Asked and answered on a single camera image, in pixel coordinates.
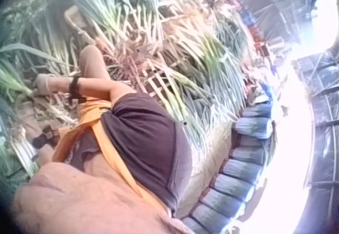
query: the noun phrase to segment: apron strap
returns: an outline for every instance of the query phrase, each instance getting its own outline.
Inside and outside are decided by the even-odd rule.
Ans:
[[[135,179],[132,177],[132,174],[129,172],[126,164],[123,162],[122,158],[118,154],[117,150],[113,146],[111,140],[108,138],[105,130],[102,127],[101,121],[92,125],[93,132],[97,138],[97,142],[101,149],[102,154],[109,163],[111,167],[115,167],[121,176],[125,179],[128,185],[135,191],[141,198],[143,195],[137,185]]]

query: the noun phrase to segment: leg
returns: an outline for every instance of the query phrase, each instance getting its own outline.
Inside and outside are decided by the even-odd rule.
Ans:
[[[82,50],[79,66],[81,75],[85,78],[111,79],[104,58],[100,50],[94,45],[89,45]]]
[[[42,134],[42,129],[34,116],[33,103],[24,102],[17,105],[17,114],[25,128],[26,138],[28,142],[31,143],[35,137]],[[38,164],[43,166],[44,164],[51,162],[53,154],[54,150],[50,145],[47,144],[43,146],[40,150],[38,150]]]

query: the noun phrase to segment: black wristband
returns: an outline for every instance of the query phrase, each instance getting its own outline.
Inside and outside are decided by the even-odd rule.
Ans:
[[[79,95],[79,76],[74,76],[72,82],[69,84],[69,93],[71,96],[73,95]]]
[[[78,99],[79,103],[86,102],[86,98],[82,97],[81,94],[79,93],[79,85],[78,85],[79,78],[80,78],[79,76],[75,76],[72,82],[69,84],[69,94],[70,94],[68,98],[69,106],[73,105],[73,99]]]
[[[41,134],[38,137],[34,138],[32,140],[32,146],[36,149],[39,150],[41,149],[44,145],[48,143],[47,137],[45,134]]]

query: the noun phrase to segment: bright sky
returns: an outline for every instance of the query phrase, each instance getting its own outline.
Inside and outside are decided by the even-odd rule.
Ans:
[[[338,34],[338,13],[337,0],[317,0],[315,6],[318,10],[317,18],[314,18],[313,29],[315,35],[316,46],[319,49],[327,49],[331,47]]]

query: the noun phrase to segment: person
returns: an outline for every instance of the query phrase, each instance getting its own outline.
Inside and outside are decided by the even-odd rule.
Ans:
[[[76,90],[86,102],[55,149],[38,148],[42,167],[14,198],[18,225],[34,234],[190,233],[174,218],[192,171],[181,124],[147,94],[111,81],[96,46],[84,48],[79,67],[81,78],[37,76],[37,95]],[[33,143],[42,131],[31,104],[19,116]]]

